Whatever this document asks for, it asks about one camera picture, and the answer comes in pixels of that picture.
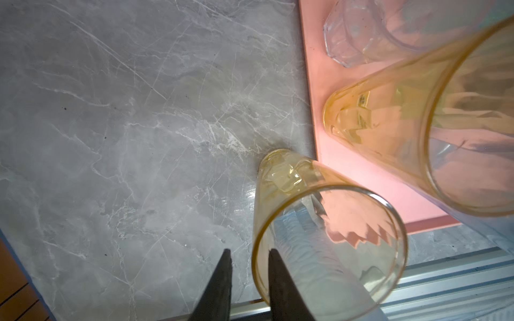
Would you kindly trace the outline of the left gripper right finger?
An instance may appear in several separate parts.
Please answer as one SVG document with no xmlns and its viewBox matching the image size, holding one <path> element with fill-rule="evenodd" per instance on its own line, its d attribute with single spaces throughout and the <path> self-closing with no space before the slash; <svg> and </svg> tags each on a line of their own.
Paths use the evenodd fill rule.
<svg viewBox="0 0 514 321">
<path fill-rule="evenodd" d="M 276 249 L 269 252 L 269 296 L 272 320 L 314 320 Z"/>
</svg>

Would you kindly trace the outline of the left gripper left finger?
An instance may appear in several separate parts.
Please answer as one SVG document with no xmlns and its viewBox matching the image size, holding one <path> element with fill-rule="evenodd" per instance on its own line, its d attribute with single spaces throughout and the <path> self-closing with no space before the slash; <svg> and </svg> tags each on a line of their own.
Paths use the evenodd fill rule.
<svg viewBox="0 0 514 321">
<path fill-rule="evenodd" d="M 198 305 L 188 320 L 227 321 L 230 319 L 232 270 L 231 252 L 225 249 Z"/>
</svg>

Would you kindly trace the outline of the amber orange glass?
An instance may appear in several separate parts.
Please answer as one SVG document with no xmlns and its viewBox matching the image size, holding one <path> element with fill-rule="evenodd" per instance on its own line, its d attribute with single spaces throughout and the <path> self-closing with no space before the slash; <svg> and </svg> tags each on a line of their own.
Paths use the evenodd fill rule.
<svg viewBox="0 0 514 321">
<path fill-rule="evenodd" d="M 252 276 L 263 301 L 270 304 L 276 249 L 316 320 L 332 320 L 330 305 L 344 292 L 364 289 L 380 305 L 406 267 L 406 227 L 387 200 L 287 149 L 259 165 L 253 235 Z"/>
</svg>

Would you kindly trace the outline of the tall yellow glass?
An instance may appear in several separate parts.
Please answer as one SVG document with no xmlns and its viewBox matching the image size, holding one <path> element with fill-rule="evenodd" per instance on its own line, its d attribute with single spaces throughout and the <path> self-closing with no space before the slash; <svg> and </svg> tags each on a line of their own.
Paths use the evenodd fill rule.
<svg viewBox="0 0 514 321">
<path fill-rule="evenodd" d="M 334 92 L 326 132 L 468 215 L 513 213 L 513 19 Z"/>
</svg>

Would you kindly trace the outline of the clear short glass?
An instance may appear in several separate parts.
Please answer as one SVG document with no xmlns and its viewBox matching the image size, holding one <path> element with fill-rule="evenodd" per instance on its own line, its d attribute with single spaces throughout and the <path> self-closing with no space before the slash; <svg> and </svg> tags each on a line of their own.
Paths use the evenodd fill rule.
<svg viewBox="0 0 514 321">
<path fill-rule="evenodd" d="M 353 68 L 399 60 L 473 33 L 494 1 L 337 1 L 323 35 L 327 55 Z"/>
</svg>

